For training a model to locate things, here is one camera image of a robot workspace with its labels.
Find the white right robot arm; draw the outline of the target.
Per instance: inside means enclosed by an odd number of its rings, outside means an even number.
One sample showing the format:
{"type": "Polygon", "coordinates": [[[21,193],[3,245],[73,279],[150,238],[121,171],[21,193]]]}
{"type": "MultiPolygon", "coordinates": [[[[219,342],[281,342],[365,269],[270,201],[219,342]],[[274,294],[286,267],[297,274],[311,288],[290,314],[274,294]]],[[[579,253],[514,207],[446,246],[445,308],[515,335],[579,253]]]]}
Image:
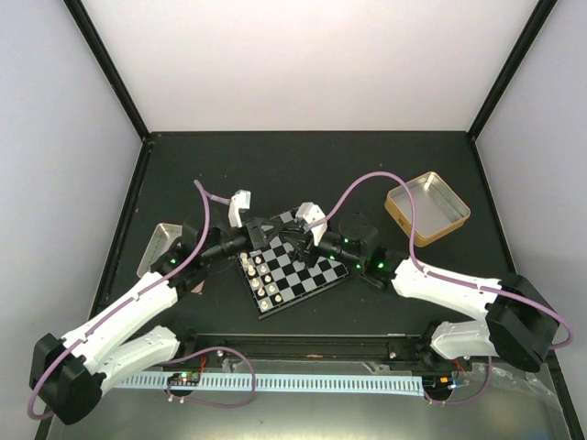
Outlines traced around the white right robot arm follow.
{"type": "Polygon", "coordinates": [[[468,316],[466,322],[429,326],[416,348],[427,369],[471,356],[500,358],[516,369],[537,372],[559,329],[550,304],[526,277],[475,278],[415,262],[383,247],[378,230],[360,214],[350,215],[339,232],[298,215],[284,223],[279,236],[308,268],[321,258],[334,260],[377,289],[468,316]]]}

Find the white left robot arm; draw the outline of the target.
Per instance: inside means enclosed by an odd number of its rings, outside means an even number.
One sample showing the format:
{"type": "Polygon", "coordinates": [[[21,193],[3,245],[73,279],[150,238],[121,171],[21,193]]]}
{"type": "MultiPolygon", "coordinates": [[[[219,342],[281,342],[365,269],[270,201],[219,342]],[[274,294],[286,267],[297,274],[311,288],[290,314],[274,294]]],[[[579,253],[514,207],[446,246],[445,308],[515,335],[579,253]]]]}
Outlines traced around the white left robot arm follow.
{"type": "Polygon", "coordinates": [[[241,227],[205,224],[182,229],[138,282],[90,321],[67,334],[44,335],[33,348],[29,386],[46,417],[81,421],[122,380],[156,364],[190,364],[194,330],[181,318],[162,318],[144,336],[136,332],[206,278],[212,263],[269,245],[282,229],[279,219],[255,217],[241,227]]]}

